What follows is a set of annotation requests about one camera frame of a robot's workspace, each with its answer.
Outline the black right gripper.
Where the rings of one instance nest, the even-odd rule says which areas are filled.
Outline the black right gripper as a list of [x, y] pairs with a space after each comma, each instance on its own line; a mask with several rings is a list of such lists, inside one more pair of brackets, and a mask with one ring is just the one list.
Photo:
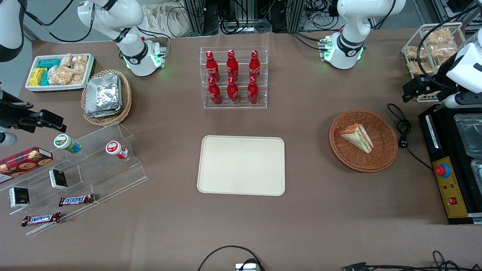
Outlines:
[[23, 130], [34, 133], [36, 127], [54, 129], [61, 133], [67, 131], [63, 124], [64, 118], [48, 110], [40, 110], [36, 113], [36, 120], [31, 118], [34, 105], [7, 93], [1, 89], [0, 94], [0, 125], [6, 129]]

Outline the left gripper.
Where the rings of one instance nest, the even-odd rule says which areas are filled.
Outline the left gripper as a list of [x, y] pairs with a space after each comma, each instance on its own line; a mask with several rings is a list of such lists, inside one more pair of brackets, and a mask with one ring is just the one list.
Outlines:
[[414, 97], [420, 96], [427, 91], [425, 99], [438, 99], [438, 94], [441, 91], [449, 91], [450, 94], [455, 94], [461, 91], [459, 85], [447, 76], [447, 73], [453, 69], [461, 60], [460, 57], [452, 56], [441, 64], [437, 72], [429, 74], [433, 80], [427, 86], [427, 77], [423, 75], [416, 75], [403, 86], [403, 103], [408, 103]]

